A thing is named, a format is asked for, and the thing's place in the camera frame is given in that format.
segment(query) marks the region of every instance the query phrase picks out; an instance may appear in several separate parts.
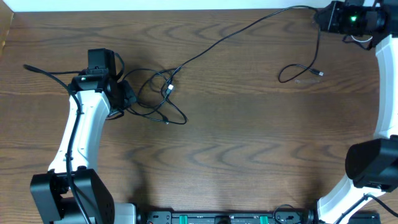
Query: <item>green clip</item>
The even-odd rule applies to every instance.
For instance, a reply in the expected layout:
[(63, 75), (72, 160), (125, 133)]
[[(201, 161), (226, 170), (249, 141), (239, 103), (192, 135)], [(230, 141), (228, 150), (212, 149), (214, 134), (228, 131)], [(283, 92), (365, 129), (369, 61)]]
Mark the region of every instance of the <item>green clip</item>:
[(180, 224), (188, 224), (188, 215), (180, 215)]
[(268, 216), (266, 216), (266, 215), (260, 216), (260, 224), (268, 224)]

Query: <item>white wire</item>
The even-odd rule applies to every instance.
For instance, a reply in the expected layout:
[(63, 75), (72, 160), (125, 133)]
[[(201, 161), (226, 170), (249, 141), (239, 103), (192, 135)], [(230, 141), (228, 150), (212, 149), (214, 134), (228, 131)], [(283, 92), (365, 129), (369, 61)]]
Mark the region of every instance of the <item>white wire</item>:
[(351, 38), (359, 43), (366, 43), (369, 42), (373, 37), (369, 38), (368, 40), (357, 40), (353, 35), (351, 35)]

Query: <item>wooden tabletop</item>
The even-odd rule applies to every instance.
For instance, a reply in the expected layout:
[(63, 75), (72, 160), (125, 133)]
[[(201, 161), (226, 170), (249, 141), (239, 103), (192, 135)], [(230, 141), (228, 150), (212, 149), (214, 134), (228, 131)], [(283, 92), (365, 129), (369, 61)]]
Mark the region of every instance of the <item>wooden tabletop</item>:
[[(87, 50), (118, 52), (133, 68), (172, 68), (274, 12), (141, 11), (17, 13), (0, 61), (0, 222), (41, 221), (29, 191), (47, 171), (68, 117), (68, 95), (47, 71), (87, 67)], [(379, 102), (374, 50), (322, 34), (314, 68), (299, 83), (279, 70), (313, 58), (312, 11), (295, 9), (238, 34), (187, 64), (172, 101), (186, 125), (127, 114), (104, 125), (98, 173), (115, 202), (174, 210), (310, 208), (345, 173), (350, 145), (372, 139)], [(298, 68), (288, 70), (288, 78)], [(151, 73), (129, 78), (137, 88)], [(70, 82), (71, 75), (63, 75)], [(165, 108), (170, 119), (180, 119)], [(397, 191), (381, 199), (398, 210)], [(367, 210), (396, 223), (378, 204)]]

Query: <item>wood grain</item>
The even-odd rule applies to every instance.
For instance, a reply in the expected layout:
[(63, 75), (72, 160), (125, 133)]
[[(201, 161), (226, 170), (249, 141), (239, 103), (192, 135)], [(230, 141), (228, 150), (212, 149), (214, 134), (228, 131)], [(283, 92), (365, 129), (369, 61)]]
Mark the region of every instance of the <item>wood grain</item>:
[[(172, 68), (271, 12), (16, 14), (0, 61), (0, 222), (40, 223), (29, 183), (52, 161), (69, 107), (65, 90), (22, 64), (79, 70), (87, 66), (88, 49), (106, 47), (122, 56), (127, 70)], [(372, 138), (379, 72), (374, 51), (323, 34), (315, 63), (325, 72), (320, 82), (278, 83), (284, 65), (313, 57), (311, 16), (297, 9), (272, 17), (184, 67), (172, 100), (188, 116), (185, 126), (129, 114), (107, 121), (98, 173), (115, 201), (175, 210), (272, 210), (282, 203), (308, 208), (327, 194), (345, 172), (350, 145)], [(129, 81), (137, 88), (149, 75)], [(382, 197), (398, 210), (396, 198)], [(375, 203), (366, 209), (396, 223)]]

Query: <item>white wall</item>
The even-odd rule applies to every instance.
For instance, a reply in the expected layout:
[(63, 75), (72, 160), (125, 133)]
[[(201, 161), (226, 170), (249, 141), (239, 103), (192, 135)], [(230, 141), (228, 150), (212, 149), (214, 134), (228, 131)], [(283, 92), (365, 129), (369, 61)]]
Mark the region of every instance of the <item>white wall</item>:
[[(365, 0), (371, 5), (374, 0)], [(198, 9), (277, 9), (325, 7), (331, 0), (4, 0), (14, 12)]]

